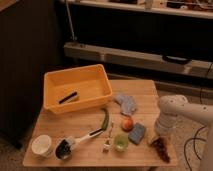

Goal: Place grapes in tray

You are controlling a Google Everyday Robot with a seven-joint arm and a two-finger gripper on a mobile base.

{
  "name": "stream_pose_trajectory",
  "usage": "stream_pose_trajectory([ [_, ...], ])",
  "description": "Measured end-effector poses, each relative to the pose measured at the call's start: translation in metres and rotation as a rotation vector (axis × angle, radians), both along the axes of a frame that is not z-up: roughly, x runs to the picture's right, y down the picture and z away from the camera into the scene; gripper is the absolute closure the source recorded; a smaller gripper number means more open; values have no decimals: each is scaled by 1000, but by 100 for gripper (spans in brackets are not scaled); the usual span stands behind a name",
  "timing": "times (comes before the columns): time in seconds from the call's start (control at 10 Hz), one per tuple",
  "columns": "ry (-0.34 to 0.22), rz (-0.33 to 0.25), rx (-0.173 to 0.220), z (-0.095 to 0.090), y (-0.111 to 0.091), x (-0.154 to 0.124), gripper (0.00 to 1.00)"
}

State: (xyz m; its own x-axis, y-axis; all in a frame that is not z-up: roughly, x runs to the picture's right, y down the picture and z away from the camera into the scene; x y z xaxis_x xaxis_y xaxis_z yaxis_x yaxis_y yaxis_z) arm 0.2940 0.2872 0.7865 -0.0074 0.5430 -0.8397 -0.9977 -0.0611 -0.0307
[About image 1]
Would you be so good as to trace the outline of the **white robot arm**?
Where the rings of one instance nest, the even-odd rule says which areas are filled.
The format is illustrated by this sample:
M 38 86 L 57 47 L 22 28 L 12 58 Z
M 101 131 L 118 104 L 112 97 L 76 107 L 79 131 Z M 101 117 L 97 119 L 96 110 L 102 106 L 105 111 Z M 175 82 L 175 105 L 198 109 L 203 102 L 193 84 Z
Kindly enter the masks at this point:
M 213 171 L 213 105 L 190 103 L 183 95 L 162 96 L 158 100 L 160 114 L 155 121 L 157 135 L 169 135 L 179 115 L 209 128 L 199 171 Z

